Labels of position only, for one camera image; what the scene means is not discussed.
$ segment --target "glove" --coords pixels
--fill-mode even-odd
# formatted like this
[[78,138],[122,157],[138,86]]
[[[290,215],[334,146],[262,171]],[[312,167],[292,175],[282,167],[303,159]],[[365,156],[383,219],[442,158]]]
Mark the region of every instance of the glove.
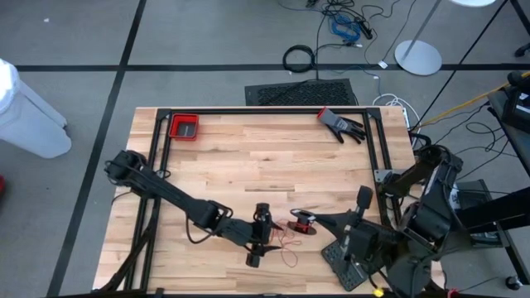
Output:
[[348,136],[352,137],[358,144],[361,143],[361,140],[365,139],[366,132],[360,129],[363,127],[363,124],[361,123],[358,123],[348,118],[337,116],[328,108],[323,108],[318,113],[317,117],[330,129],[330,131],[337,138],[337,140],[339,140],[341,144],[344,144],[345,142],[345,140],[340,135],[341,133],[345,133]]

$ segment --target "white container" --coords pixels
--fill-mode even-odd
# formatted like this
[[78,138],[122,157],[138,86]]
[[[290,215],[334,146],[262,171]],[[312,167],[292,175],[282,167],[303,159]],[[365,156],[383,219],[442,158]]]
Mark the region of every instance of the white container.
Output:
[[0,139],[53,158],[72,147],[65,125],[64,117],[20,81],[17,69],[0,60]]

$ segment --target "floor mat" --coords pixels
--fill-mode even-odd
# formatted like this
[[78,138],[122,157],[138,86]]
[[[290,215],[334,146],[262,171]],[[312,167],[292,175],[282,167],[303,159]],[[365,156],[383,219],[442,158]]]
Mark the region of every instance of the floor mat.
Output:
[[359,105],[349,79],[246,86],[245,99],[248,106]]

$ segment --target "floor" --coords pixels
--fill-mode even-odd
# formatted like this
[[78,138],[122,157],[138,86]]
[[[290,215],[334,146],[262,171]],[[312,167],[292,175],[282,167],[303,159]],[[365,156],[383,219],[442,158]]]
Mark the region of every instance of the floor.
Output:
[[[289,7],[303,7],[304,2],[282,1]],[[434,2],[414,5],[397,43],[414,36]],[[366,3],[381,5],[386,12],[390,7],[388,0],[356,1],[358,7]],[[371,21],[378,39],[367,52],[369,64],[384,56],[411,3],[402,0],[392,17]],[[356,69],[342,74],[322,70],[320,77],[348,78],[363,105],[370,105],[378,95],[379,82],[383,93],[406,99],[419,113],[438,97],[426,116],[434,117],[501,85],[510,70],[530,70],[530,56],[513,57],[530,38],[512,6],[505,3],[498,0],[472,9],[442,2],[422,35],[444,60],[443,69],[434,75],[418,77],[398,70],[391,50],[385,60],[388,69],[373,71],[378,80]],[[530,14],[530,2],[521,4]],[[59,265],[65,269],[60,293],[90,290],[113,197],[103,163],[124,148],[135,107],[241,106],[246,85],[313,78],[313,72],[282,70],[281,58],[295,44],[314,47],[320,20],[319,13],[290,11],[272,0],[0,0],[0,57],[16,65],[22,79],[68,119],[73,141],[68,154],[53,160],[0,143],[0,172],[8,183],[0,200],[0,296],[46,296],[58,259],[68,261],[60,252],[70,222],[76,221],[80,221],[78,233],[67,236],[75,240],[70,260]],[[323,30],[320,43],[328,42],[340,39]],[[369,67],[364,59],[368,42],[363,38],[361,43],[361,49],[323,50],[320,63]],[[304,59],[292,57],[301,63]],[[423,132],[437,140],[465,118]],[[499,126],[484,111],[474,121]],[[490,135],[460,127],[441,144],[459,151],[490,142]],[[495,148],[503,145],[501,140]],[[510,145],[505,152],[513,153]],[[463,152],[462,173],[494,155]],[[525,171],[511,156],[495,159],[466,179],[484,179],[497,191],[528,185]],[[74,208],[81,209],[82,218],[71,220]],[[512,233],[527,263],[530,251],[524,248],[530,246],[529,232],[523,228]],[[442,262],[451,288],[464,289],[498,277],[467,293],[530,295],[530,287],[520,291],[504,287],[504,278],[513,275],[513,269],[502,249],[455,254]]]

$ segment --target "wooden table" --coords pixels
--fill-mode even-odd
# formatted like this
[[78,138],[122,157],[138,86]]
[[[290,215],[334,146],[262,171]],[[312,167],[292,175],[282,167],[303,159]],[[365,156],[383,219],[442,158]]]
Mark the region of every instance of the wooden table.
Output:
[[[157,108],[136,110],[129,150],[148,154],[156,113]],[[383,107],[381,113],[393,168],[408,168],[414,158],[401,109]],[[343,116],[362,122],[359,115]],[[172,184],[196,198],[217,200],[234,209],[235,218],[247,221],[252,221],[260,202],[269,203],[274,220],[281,222],[294,219],[289,214],[293,208],[344,212],[356,207],[361,185],[374,187],[366,143],[358,145],[346,136],[345,144],[339,144],[315,114],[200,115],[195,142],[171,141],[168,170]],[[128,255],[138,205],[136,195],[124,195],[114,203],[94,288],[104,285]],[[365,218],[379,221],[376,199]],[[315,236],[297,233],[289,239],[301,245],[270,252],[259,268],[250,268],[245,265],[246,251],[222,238],[189,243],[184,213],[162,201],[149,291],[163,287],[165,293],[348,293],[320,255],[334,237],[318,224],[315,228]],[[203,232],[192,227],[191,234],[200,238]],[[137,264],[136,285],[142,260]],[[443,279],[440,266],[433,266],[433,278]],[[384,285],[379,275],[374,280]],[[365,282],[353,293],[372,290]]]

